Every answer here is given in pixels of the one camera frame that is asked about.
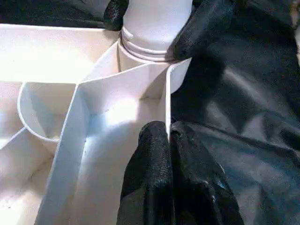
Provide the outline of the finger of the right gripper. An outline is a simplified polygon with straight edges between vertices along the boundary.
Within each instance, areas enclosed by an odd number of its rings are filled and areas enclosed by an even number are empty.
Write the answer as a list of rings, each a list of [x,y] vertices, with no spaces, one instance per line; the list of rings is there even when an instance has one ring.
[[[120,31],[123,26],[123,17],[129,5],[129,0],[111,0],[104,12],[103,23],[105,28]]]
[[[174,58],[185,60],[205,51],[228,29],[236,6],[235,0],[204,0],[174,39]]]

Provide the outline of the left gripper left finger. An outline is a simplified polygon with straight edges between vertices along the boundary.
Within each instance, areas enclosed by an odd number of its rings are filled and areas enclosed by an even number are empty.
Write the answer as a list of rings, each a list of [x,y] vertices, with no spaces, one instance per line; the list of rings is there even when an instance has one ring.
[[[165,123],[142,127],[138,146],[124,173],[118,225],[173,225],[171,151]]]

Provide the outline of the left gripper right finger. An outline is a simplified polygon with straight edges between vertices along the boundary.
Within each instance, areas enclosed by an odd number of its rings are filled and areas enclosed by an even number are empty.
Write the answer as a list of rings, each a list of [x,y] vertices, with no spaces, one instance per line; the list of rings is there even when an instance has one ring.
[[[242,225],[237,200],[220,164],[188,123],[170,133],[175,219],[178,225]]]

